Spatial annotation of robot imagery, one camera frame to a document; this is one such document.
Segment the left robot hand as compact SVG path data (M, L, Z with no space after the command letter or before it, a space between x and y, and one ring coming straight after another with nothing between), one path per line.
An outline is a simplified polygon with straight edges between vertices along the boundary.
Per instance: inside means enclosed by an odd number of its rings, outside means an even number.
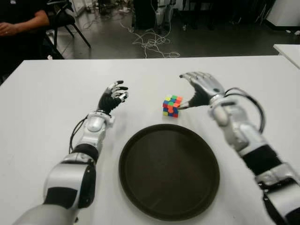
M128 87L122 86L123 83L123 80L116 81L105 89L98 102L97 111L110 114L119 104L125 102L128 98Z

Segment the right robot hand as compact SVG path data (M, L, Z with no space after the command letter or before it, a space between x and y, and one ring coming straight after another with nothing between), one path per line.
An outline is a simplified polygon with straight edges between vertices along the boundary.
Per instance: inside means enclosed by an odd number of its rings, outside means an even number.
M210 105L214 101L225 96L225 89L212 75L203 72L187 72L179 76L186 79L195 89L193 97L180 104L179 110Z

